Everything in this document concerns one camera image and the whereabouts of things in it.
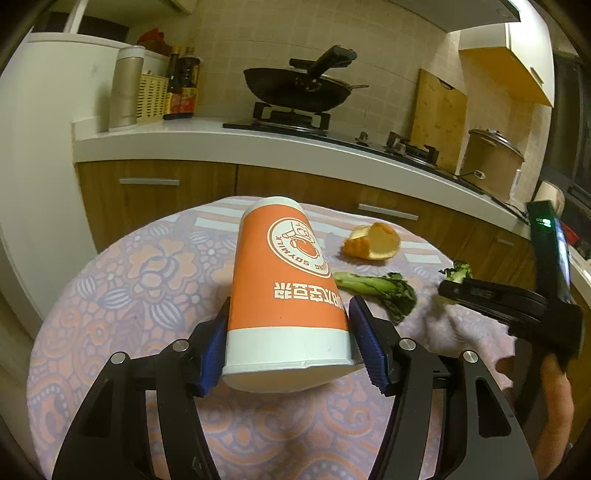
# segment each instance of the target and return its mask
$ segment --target plastic basket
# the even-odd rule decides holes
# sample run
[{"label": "plastic basket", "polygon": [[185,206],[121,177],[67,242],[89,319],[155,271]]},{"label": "plastic basket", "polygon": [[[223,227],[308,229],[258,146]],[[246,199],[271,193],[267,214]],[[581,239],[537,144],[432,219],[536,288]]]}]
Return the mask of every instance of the plastic basket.
[{"label": "plastic basket", "polygon": [[158,75],[143,74],[139,78],[138,125],[162,120],[164,98],[168,79]]}]

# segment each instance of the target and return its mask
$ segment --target orange paper cup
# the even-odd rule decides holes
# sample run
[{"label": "orange paper cup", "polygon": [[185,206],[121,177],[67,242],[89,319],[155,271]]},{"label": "orange paper cup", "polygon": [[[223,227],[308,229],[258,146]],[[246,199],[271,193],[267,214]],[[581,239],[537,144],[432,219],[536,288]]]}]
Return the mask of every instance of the orange paper cup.
[{"label": "orange paper cup", "polygon": [[255,202],[242,216],[224,382],[238,390],[305,390],[359,368],[330,267],[301,206]]}]

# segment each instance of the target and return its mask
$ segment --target pan handle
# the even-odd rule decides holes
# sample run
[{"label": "pan handle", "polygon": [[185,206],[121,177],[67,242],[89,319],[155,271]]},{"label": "pan handle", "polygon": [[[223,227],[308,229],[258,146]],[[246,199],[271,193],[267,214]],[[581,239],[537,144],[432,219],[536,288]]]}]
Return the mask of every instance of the pan handle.
[{"label": "pan handle", "polygon": [[[300,59],[290,59],[290,67],[294,67],[295,69],[299,70],[308,70],[314,64],[314,60],[300,60]],[[351,64],[349,60],[344,61],[342,63],[338,63],[337,65],[332,66],[332,69],[342,69],[344,67],[348,67]]]},{"label": "pan handle", "polygon": [[312,79],[317,79],[326,70],[333,68],[335,65],[348,65],[357,58],[357,53],[353,50],[334,45],[325,51],[318,60],[308,67],[308,76]]}]

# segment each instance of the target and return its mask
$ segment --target soy sauce bottle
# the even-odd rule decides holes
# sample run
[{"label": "soy sauce bottle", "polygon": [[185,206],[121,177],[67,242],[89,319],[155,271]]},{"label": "soy sauce bottle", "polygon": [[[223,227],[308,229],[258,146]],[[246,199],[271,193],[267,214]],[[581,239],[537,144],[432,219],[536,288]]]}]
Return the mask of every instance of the soy sauce bottle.
[{"label": "soy sauce bottle", "polygon": [[195,56],[195,46],[192,44],[187,45],[185,55],[178,61],[181,84],[178,118],[190,118],[195,114],[200,64],[201,60]]},{"label": "soy sauce bottle", "polygon": [[173,47],[173,52],[168,61],[168,69],[166,77],[168,78],[168,88],[164,100],[164,116],[165,120],[173,120],[175,118],[182,118],[180,116],[181,97],[183,94],[183,87],[180,80],[179,61],[178,56],[181,53],[180,45]]}]

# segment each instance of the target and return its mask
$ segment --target human hand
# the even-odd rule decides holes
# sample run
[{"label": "human hand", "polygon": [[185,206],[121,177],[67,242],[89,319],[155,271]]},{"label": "human hand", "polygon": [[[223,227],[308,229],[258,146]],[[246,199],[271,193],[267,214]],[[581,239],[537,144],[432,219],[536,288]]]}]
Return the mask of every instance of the human hand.
[{"label": "human hand", "polygon": [[[496,370],[511,378],[513,361],[514,357],[499,360]],[[534,462],[538,476],[544,479],[562,461],[573,424],[574,403],[569,379],[554,354],[544,358],[540,375],[548,420],[535,448]]]}]

